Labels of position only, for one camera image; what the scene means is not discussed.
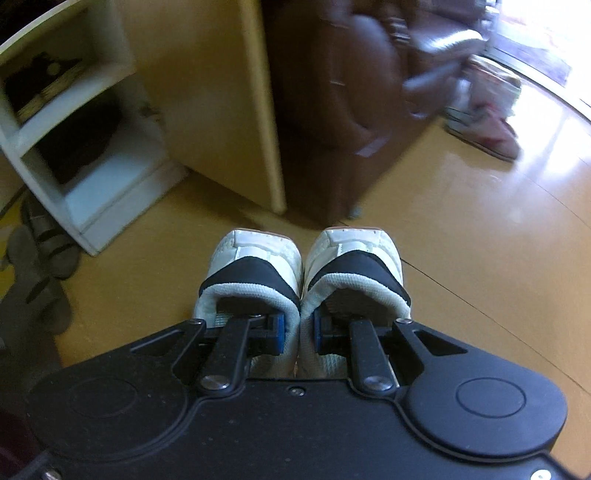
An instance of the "shoe cabinet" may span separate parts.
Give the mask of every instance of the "shoe cabinet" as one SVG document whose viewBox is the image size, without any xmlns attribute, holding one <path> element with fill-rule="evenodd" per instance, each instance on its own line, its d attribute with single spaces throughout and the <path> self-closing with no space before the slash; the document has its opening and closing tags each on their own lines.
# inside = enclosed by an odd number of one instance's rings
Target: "shoe cabinet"
<svg viewBox="0 0 591 480">
<path fill-rule="evenodd" d="M 136 73 L 117 5 L 66 0 L 0 46 L 6 79 L 41 52 L 82 59 L 85 70 L 21 124 L 0 90 L 0 145 L 30 190 L 64 229 L 96 255 L 187 170 L 169 158 L 158 109 Z M 115 102 L 122 120 L 103 153 L 60 184 L 36 148 L 52 129 L 91 100 Z"/>
</svg>

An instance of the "pink shoe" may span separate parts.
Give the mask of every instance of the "pink shoe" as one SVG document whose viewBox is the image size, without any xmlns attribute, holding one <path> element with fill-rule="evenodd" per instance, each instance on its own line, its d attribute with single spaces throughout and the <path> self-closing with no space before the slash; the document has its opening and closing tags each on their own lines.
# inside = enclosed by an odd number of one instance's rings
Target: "pink shoe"
<svg viewBox="0 0 591 480">
<path fill-rule="evenodd" d="M 445 129 L 470 145 L 505 161 L 514 161 L 521 152 L 513 128 L 490 106 L 479 110 L 474 121 L 464 124 L 448 120 Z"/>
</svg>

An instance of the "sofa cushion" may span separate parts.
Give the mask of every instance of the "sofa cushion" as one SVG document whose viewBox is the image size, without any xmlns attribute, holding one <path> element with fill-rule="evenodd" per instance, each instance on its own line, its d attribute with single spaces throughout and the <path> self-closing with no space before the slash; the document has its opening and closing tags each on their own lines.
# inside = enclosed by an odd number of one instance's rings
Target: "sofa cushion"
<svg viewBox="0 0 591 480">
<path fill-rule="evenodd" d="M 480 34 L 461 23 L 419 11 L 408 29 L 410 75 L 419 75 L 448 61 L 463 61 L 485 46 Z"/>
</svg>

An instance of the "gray sandal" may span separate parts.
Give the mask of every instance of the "gray sandal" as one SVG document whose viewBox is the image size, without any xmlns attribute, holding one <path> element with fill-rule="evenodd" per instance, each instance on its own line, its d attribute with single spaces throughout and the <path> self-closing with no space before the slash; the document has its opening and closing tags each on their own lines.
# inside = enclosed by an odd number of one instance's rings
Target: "gray sandal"
<svg viewBox="0 0 591 480">
<path fill-rule="evenodd" d="M 60 280 L 70 278 L 80 262 L 80 247 L 33 195 L 21 204 L 21 220 L 29 227 L 39 251 L 47 259 L 49 273 Z"/>
<path fill-rule="evenodd" d="M 53 335 L 67 330 L 72 308 L 58 280 L 47 271 L 35 240 L 25 226 L 8 238 L 6 260 L 14 266 L 15 281 L 0 301 L 0 322 L 34 319 Z"/>
</svg>

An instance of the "black stripe on shoe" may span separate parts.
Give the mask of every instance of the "black stripe on shoe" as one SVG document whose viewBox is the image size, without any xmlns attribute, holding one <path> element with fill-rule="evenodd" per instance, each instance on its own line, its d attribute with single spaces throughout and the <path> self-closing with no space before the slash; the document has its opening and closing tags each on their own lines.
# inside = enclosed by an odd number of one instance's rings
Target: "black stripe on shoe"
<svg viewBox="0 0 591 480">
<path fill-rule="evenodd" d="M 319 270 L 308 285 L 308 291 L 310 291 L 314 284 L 316 284 L 324 275 L 329 273 L 354 273 L 371 278 L 372 280 L 381 283 L 395 294 L 400 295 L 410 307 L 411 299 L 407 291 L 398 280 L 396 280 L 383 260 L 377 255 L 362 250 L 353 250 L 340 255 Z"/>
<path fill-rule="evenodd" d="M 223 283 L 250 283 L 263 285 L 279 292 L 300 308 L 300 299 L 279 272 L 267 260 L 258 257 L 243 257 L 226 265 L 205 279 L 199 287 L 199 296 L 212 285 Z"/>
</svg>

